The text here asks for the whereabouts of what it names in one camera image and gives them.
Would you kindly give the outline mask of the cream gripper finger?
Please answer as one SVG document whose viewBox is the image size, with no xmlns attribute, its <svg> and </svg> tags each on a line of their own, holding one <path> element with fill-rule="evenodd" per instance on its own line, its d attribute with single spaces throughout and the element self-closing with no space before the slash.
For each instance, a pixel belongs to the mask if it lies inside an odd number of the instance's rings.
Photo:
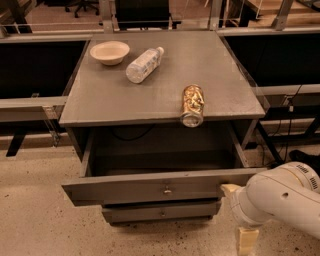
<svg viewBox="0 0 320 256">
<path fill-rule="evenodd" d="M 238 256 L 248 256 L 259 235 L 258 229 L 246 229 L 239 227 L 236 231 L 236 248 Z"/>
</svg>

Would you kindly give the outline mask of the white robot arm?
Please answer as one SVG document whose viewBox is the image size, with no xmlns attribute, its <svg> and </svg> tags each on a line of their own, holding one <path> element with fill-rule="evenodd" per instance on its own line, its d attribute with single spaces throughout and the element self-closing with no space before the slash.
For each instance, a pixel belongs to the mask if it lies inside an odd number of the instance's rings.
<svg viewBox="0 0 320 256">
<path fill-rule="evenodd" d="M 320 238 L 320 178 L 310 165 L 289 162 L 255 174 L 245 186 L 222 184 L 220 188 L 239 224 L 237 256 L 251 253 L 258 228 L 270 220 Z"/>
</svg>

